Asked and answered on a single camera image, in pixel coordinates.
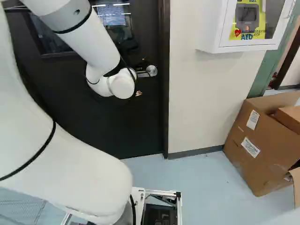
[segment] robotic arm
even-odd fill
[[[133,69],[103,77],[120,55],[87,0],[22,2],[87,61],[86,78],[95,92],[132,96]],[[129,169],[71,136],[38,107],[20,79],[2,6],[0,28],[0,186],[93,223],[114,224],[132,193]]]
[[[85,61],[88,85],[103,97],[133,95],[137,75],[124,68],[104,77],[120,62],[120,54],[88,0],[21,0]]]

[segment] cardboard box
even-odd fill
[[[279,108],[274,117],[281,124],[300,135],[300,106]]]
[[[291,185],[300,204],[300,136],[272,114],[294,106],[300,91],[246,99],[228,135],[224,152],[253,194],[262,196]]]

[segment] wall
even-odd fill
[[[281,86],[296,85],[300,83],[300,49],[298,49],[290,68],[286,72]]]
[[[203,4],[171,0],[169,153],[224,144],[265,54],[196,50]]]

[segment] yellow aed label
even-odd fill
[[[263,0],[239,0],[236,7],[229,40],[265,39]]]

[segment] baseboard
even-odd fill
[[[287,85],[287,86],[280,86],[277,90],[288,90],[288,89],[299,89],[300,84],[296,85]]]
[[[224,147],[224,145],[217,145],[217,146],[212,146],[212,147],[207,147],[207,148],[202,148],[202,149],[194,149],[194,150],[189,150],[189,151],[168,153],[168,159],[183,158],[183,157],[212,153],[215,151],[222,151],[223,147]]]

